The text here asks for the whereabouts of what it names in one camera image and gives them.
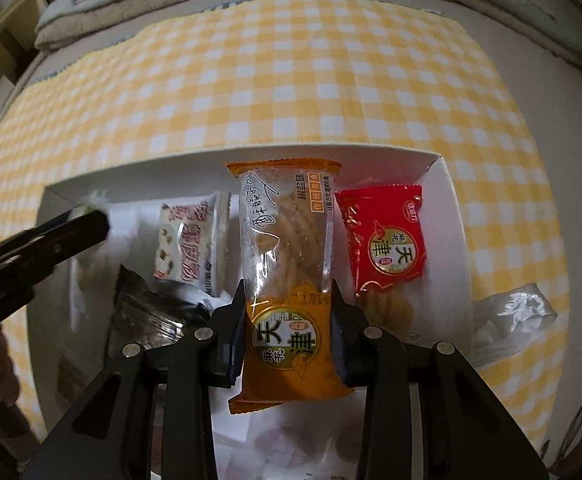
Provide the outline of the orange cracker packet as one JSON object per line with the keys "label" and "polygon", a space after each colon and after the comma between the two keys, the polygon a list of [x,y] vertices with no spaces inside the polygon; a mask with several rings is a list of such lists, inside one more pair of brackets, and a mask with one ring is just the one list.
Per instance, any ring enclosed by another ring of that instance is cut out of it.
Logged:
{"label": "orange cracker packet", "polygon": [[296,157],[230,162],[240,186],[247,310],[242,387],[231,414],[343,398],[331,356],[334,180],[341,162]]}

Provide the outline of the red snack packet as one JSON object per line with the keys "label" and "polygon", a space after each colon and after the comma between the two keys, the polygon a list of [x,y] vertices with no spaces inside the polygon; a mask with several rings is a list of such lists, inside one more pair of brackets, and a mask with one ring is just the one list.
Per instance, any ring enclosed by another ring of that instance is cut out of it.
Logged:
{"label": "red snack packet", "polygon": [[398,337],[415,317],[404,285],[422,278],[427,252],[419,220],[422,188],[384,184],[335,193],[346,230],[355,304]]}

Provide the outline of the crumpled silver wrapper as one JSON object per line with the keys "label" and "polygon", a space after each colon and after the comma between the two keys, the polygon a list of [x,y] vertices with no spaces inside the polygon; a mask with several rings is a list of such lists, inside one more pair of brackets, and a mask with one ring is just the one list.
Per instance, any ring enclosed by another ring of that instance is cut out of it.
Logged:
{"label": "crumpled silver wrapper", "polygon": [[526,350],[557,318],[534,283],[475,302],[472,366],[485,367]]}

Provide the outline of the purple donut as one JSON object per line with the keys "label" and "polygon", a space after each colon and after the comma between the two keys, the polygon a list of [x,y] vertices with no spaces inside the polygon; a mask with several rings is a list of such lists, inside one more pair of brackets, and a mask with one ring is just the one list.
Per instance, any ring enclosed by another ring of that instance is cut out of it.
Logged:
{"label": "purple donut", "polygon": [[270,428],[256,437],[255,449],[267,464],[294,468],[311,462],[315,445],[303,431],[291,427]]}

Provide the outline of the black silver cake packet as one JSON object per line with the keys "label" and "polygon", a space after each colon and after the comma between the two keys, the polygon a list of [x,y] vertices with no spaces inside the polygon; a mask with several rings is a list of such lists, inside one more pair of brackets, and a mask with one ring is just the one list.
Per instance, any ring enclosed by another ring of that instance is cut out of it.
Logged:
{"label": "black silver cake packet", "polygon": [[136,272],[120,266],[113,313],[106,332],[103,361],[117,358],[125,344],[135,342],[142,349],[175,344],[181,337],[206,326],[211,309],[205,304],[189,304],[152,290]]}

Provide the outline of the yellow checkered mat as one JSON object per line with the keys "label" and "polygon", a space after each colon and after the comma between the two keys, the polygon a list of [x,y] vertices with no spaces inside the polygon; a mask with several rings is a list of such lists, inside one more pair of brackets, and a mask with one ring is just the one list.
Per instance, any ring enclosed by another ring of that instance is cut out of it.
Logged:
{"label": "yellow checkered mat", "polygon": [[27,87],[0,125],[0,240],[66,177],[203,148],[345,141],[448,164],[471,294],[533,282],[557,310],[484,379],[534,445],[566,352],[569,284],[538,149],[494,64],[459,23],[373,0],[252,0],[153,24]]}

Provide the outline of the white shallow box tray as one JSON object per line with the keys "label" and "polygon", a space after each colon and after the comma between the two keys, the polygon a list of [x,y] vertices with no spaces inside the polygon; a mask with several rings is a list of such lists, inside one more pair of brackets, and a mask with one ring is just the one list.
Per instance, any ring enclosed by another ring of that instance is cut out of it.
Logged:
{"label": "white shallow box tray", "polygon": [[411,465],[405,356],[470,356],[466,237],[439,155],[203,152],[44,191],[105,239],[28,307],[29,479],[297,478]]}

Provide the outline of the white cartoon candy packet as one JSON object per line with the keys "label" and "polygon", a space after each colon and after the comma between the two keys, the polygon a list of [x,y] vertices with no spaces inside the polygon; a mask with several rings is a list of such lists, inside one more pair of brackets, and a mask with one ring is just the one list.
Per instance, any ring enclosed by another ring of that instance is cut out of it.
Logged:
{"label": "white cartoon candy packet", "polygon": [[226,267],[231,195],[216,191],[196,202],[163,204],[153,276],[221,294]]}

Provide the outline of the beige donut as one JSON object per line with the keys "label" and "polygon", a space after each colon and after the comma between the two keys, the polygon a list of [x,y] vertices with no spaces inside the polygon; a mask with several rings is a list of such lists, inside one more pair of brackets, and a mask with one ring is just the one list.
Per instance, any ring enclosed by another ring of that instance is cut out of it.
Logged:
{"label": "beige donut", "polygon": [[70,330],[74,334],[98,333],[110,322],[118,266],[107,255],[70,260]]}

